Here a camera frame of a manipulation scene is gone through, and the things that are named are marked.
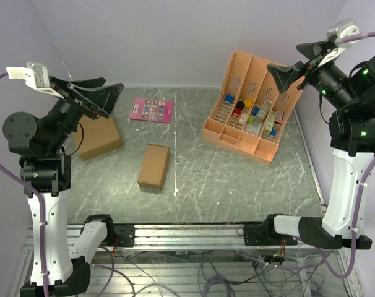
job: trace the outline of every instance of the small brown box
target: small brown box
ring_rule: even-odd
[[[84,129],[82,146],[77,151],[83,160],[88,160],[123,146],[120,134],[112,118],[99,118],[92,120],[86,116],[80,120]],[[82,139],[82,131],[77,128],[72,133],[76,147]]]
[[[138,185],[151,189],[163,189],[170,159],[170,148],[164,145],[148,144],[140,168]]]

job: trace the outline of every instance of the pink box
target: pink box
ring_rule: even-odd
[[[170,123],[174,103],[172,101],[135,98],[130,119],[158,123]]]

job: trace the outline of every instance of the table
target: table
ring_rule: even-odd
[[[294,116],[269,166],[201,139],[219,90],[125,89],[113,119],[124,147],[88,161],[72,159],[69,223],[109,213],[115,222],[235,222],[270,213],[319,216],[319,192]],[[130,121],[135,97],[174,101],[170,124]],[[137,184],[147,144],[167,145],[170,164],[162,191]],[[66,145],[67,151],[74,144]]]

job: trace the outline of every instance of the large brown box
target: large brown box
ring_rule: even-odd
[[[120,134],[112,118],[99,118],[92,120],[86,116],[80,120],[84,129],[82,146],[77,151],[83,160],[88,160],[123,146]],[[72,133],[76,147],[82,139],[82,131],[77,128]]]
[[[203,140],[265,165],[271,163],[277,152],[282,131],[302,93],[302,90],[296,87],[303,81],[303,78],[297,80],[287,92],[280,94],[272,75],[267,71],[268,64],[279,65],[242,51],[235,51],[227,65],[218,100],[202,129]],[[225,102],[226,94],[235,97],[231,104]],[[240,116],[233,116],[232,111],[237,102],[245,99],[254,104],[250,108],[244,108]],[[239,122],[243,114],[249,116],[255,105],[262,106],[266,100],[272,102],[270,111],[283,113],[282,123],[274,141],[262,135],[264,124],[258,136],[255,136],[244,131],[246,122]]]
[[[163,189],[170,159],[170,148],[164,145],[148,144],[140,168],[138,185],[151,189]]]

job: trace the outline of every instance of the small bottle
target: small bottle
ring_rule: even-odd
[[[242,101],[237,102],[235,110],[233,110],[233,116],[240,116],[241,112],[245,107],[245,103]]]

